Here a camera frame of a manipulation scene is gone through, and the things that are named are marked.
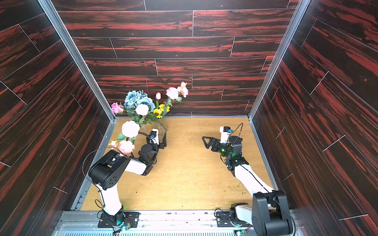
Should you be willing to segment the white rose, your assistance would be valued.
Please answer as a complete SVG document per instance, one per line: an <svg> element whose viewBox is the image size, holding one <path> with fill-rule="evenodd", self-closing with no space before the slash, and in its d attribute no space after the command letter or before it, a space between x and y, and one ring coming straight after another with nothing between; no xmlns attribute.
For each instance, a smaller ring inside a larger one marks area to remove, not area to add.
<svg viewBox="0 0 378 236"><path fill-rule="evenodd" d="M146 116L149 113L149 106L145 104L140 104L136 107L135 111L138 115Z"/></svg>

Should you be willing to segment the yellow sunflower small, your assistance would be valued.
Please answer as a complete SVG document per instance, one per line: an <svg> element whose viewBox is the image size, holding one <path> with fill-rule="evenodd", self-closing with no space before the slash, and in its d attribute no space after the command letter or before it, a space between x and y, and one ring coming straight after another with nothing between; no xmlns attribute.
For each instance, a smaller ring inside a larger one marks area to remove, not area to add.
<svg viewBox="0 0 378 236"><path fill-rule="evenodd" d="M166 105L166 104L160 104L159 105L159 109L162 111L162 112L169 112L170 111L170 106Z"/></svg>

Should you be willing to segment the pale pink peony stem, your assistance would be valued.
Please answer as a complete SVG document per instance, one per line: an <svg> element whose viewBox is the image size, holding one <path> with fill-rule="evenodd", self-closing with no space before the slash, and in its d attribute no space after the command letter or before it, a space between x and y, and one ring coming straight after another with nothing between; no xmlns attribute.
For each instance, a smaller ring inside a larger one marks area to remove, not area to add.
<svg viewBox="0 0 378 236"><path fill-rule="evenodd" d="M121 127L121 133L115 141L111 141L109 146L117 148L123 154L132 153L135 149L134 142L140 131L140 125L135 121L127 121Z"/></svg>

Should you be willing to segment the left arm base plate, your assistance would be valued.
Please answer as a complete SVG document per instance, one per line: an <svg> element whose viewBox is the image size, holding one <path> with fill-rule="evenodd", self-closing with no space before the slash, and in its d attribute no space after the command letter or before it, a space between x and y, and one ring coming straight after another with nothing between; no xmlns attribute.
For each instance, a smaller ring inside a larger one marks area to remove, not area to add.
<svg viewBox="0 0 378 236"><path fill-rule="evenodd" d="M101 211L101 216L98 223L100 229L123 229L136 228L139 222L140 212L134 211L119 211L115 215L110 215L104 210Z"/></svg>

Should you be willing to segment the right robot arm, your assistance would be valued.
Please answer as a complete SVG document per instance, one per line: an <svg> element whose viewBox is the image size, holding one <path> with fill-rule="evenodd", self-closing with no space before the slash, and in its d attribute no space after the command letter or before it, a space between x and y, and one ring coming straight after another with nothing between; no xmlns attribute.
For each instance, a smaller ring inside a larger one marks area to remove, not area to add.
<svg viewBox="0 0 378 236"><path fill-rule="evenodd" d="M258 236L294 236L296 226L289 212L285 193L269 187L253 170L242 154L242 138L219 140L203 136L207 149L220 154L227 169L253 198L247 203L232 204L229 211L215 210L214 215L234 227L251 227Z"/></svg>

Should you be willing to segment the magenta rose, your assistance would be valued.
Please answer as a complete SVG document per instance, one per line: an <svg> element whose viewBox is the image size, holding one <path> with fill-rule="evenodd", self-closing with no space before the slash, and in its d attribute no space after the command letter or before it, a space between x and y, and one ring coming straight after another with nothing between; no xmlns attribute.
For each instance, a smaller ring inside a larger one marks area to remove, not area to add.
<svg viewBox="0 0 378 236"><path fill-rule="evenodd" d="M115 115L117 115L117 114L123 114L124 110L125 110L125 108L121 104L118 104L117 102L115 102L115 103L113 103L111 105L111 109L112 109L112 112Z"/></svg>

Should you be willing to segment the clear glass vase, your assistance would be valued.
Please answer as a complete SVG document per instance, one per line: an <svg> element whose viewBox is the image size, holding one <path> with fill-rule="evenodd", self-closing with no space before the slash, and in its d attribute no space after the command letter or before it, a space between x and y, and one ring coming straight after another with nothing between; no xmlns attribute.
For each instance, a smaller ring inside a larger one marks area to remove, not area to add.
<svg viewBox="0 0 378 236"><path fill-rule="evenodd" d="M158 130L159 135L164 135L168 132L168 125L165 122L165 119L156 120L152 122L151 124L146 125L147 131L151 131L152 129Z"/></svg>

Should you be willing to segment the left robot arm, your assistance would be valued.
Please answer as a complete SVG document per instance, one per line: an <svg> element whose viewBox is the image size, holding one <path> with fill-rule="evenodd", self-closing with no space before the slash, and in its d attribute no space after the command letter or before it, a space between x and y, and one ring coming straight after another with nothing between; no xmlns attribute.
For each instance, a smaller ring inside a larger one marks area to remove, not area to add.
<svg viewBox="0 0 378 236"><path fill-rule="evenodd" d="M148 175L157 163L158 152L167 146L166 133L160 138L157 129L153 129L150 134L139 134L146 137L146 144L138 152L139 158L135 158L132 153L134 143L126 138L119 142L123 145L122 149L113 146L113 149L92 165L88 172L92 184L99 190L103 215L115 225L120 225L124 217L124 208L117 189L123 173Z"/></svg>

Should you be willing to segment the pink peony spray stem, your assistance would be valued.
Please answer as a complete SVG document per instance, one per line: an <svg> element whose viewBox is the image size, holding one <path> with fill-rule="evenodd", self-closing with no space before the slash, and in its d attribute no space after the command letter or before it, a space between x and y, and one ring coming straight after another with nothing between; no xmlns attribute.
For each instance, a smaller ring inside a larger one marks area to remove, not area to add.
<svg viewBox="0 0 378 236"><path fill-rule="evenodd" d="M166 95L168 97L166 102L168 106L172 106L173 102L181 102L183 98L186 98L189 95L187 83L181 82L180 86L177 88L169 87L166 90Z"/></svg>

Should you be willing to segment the yellow sunflower large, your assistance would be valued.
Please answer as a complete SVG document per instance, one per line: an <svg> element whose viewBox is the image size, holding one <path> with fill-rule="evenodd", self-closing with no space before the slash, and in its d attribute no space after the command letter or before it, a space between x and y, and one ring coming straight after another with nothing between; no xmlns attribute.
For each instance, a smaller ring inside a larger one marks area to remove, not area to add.
<svg viewBox="0 0 378 236"><path fill-rule="evenodd" d="M163 111L161 109L154 109L153 110L153 113L154 113L154 116L157 118L157 119L161 119L163 118L162 114L163 114Z"/></svg>

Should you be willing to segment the metal front rail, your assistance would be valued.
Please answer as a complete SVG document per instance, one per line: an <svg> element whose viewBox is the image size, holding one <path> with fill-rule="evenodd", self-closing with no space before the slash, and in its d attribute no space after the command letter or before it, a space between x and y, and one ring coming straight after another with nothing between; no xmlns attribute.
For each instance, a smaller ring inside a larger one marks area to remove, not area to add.
<svg viewBox="0 0 378 236"><path fill-rule="evenodd" d="M99 228L98 211L64 211L53 231L53 236L112 236L116 230ZM252 227L235 228L229 224L219 227L220 220L213 210L140 210L132 219L133 227L118 232L117 236L234 236L246 231L255 236Z"/></svg>

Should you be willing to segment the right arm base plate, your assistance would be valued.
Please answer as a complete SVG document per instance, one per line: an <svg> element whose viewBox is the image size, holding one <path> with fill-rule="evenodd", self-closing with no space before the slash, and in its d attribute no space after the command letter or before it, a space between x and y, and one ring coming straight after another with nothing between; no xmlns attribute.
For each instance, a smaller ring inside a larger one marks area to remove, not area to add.
<svg viewBox="0 0 378 236"><path fill-rule="evenodd" d="M217 227L234 227L234 228L248 228L250 224L245 221L237 220L234 216L231 216L230 210L222 210L216 208L214 211L214 217L216 218Z"/></svg>

